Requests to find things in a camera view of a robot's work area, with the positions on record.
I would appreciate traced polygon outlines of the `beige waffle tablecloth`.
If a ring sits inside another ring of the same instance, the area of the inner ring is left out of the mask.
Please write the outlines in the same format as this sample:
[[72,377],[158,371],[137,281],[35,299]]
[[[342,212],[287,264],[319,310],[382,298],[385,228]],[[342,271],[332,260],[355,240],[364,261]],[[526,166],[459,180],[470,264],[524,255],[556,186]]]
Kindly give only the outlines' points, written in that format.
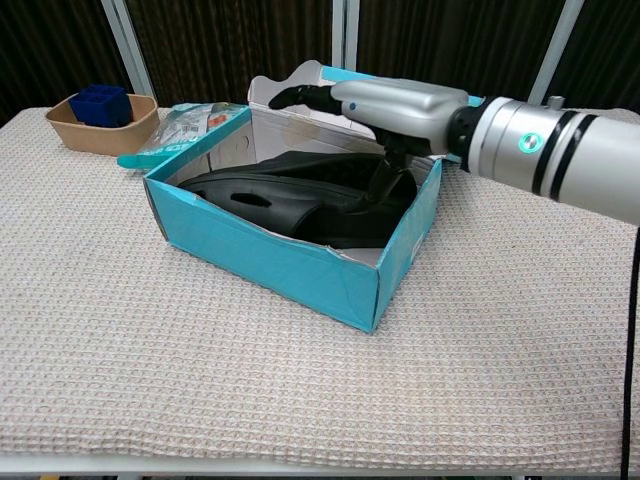
[[0,128],[0,454],[613,471],[634,229],[443,173],[372,333],[168,245],[139,175]]

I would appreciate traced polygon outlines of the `tan plastic basin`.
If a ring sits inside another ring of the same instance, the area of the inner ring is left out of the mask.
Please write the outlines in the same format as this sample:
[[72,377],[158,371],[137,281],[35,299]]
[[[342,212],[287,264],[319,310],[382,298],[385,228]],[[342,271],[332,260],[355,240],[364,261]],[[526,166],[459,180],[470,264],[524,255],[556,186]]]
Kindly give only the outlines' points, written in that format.
[[70,150],[100,155],[134,154],[147,142],[159,125],[158,105],[150,96],[129,94],[133,121],[124,127],[103,128],[79,122],[69,104],[63,100],[45,118]]

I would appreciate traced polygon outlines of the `dark blue compartment cup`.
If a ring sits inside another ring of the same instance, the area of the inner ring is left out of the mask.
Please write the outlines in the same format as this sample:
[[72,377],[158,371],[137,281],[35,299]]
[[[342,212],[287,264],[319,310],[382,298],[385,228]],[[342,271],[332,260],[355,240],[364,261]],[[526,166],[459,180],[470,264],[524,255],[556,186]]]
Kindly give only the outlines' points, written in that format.
[[79,122],[102,128],[124,127],[133,112],[123,87],[92,84],[72,96],[69,105]]

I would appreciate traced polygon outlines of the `white partition post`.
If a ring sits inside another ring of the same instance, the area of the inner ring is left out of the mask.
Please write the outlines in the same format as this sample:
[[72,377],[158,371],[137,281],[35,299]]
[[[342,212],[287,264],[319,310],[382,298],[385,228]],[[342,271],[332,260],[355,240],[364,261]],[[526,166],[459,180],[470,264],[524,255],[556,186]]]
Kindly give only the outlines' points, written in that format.
[[543,102],[583,5],[584,0],[564,0],[554,32],[530,90],[529,103],[540,105]]
[[126,0],[101,0],[133,92],[156,97]]
[[332,0],[331,65],[355,71],[359,38],[360,0]]

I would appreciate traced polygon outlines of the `dark brown partition panel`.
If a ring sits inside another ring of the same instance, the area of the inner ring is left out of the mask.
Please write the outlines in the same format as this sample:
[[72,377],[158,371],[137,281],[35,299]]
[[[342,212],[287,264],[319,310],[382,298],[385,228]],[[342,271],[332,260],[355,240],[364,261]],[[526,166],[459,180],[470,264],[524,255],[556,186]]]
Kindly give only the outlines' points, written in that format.
[[163,107],[243,103],[251,80],[331,61],[332,0],[126,0]]
[[101,0],[0,0],[0,127],[91,84],[133,91]]
[[640,0],[584,0],[546,95],[640,114]]
[[564,0],[360,0],[357,69],[529,96]]

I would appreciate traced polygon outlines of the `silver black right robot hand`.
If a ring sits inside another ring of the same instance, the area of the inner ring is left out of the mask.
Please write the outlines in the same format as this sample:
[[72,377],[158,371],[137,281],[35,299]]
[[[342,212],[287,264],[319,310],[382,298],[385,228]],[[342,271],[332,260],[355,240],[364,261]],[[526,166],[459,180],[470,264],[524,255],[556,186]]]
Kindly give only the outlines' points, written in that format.
[[459,110],[468,106],[468,94],[441,85],[376,77],[333,86],[288,87],[268,103],[273,110],[297,105],[361,124],[384,147],[384,158],[367,191],[351,207],[357,211],[384,200],[408,170],[411,157],[448,151],[449,124]]

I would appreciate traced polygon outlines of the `black rubber slipper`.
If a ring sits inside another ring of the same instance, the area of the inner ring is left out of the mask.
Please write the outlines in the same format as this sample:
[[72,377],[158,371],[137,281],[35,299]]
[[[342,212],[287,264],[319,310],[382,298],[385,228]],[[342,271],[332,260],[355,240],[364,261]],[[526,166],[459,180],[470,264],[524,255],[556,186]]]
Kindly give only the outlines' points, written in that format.
[[335,249],[383,248],[417,195],[411,171],[401,173],[388,196],[359,207],[378,154],[285,152],[252,167],[255,194],[270,202],[254,222],[272,232]]
[[344,208],[361,195],[317,163],[297,168],[278,159],[211,171],[179,187],[271,232],[328,244],[351,235]]

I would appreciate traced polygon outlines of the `teal snack bag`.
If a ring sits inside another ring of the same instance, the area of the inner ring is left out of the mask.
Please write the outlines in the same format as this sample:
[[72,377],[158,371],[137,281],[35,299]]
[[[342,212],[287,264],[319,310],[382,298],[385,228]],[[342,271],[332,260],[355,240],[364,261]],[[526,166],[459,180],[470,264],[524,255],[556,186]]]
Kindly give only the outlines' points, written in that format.
[[136,153],[119,155],[117,165],[152,170],[246,110],[246,106],[228,102],[174,105],[143,146]]

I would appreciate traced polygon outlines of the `teal cardboard shoe box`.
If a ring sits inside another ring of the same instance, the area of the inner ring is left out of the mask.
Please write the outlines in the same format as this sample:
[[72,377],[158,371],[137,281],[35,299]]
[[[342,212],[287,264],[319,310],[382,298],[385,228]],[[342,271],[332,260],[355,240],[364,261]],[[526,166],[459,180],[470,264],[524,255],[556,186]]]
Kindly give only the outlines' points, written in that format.
[[436,218],[442,163],[414,160],[417,197],[380,247],[332,247],[279,234],[180,187],[190,175],[259,166],[286,151],[379,154],[369,129],[304,106],[273,111],[281,90],[366,75],[309,60],[283,81],[254,77],[247,106],[144,177],[156,223],[173,247],[365,332],[373,331]]

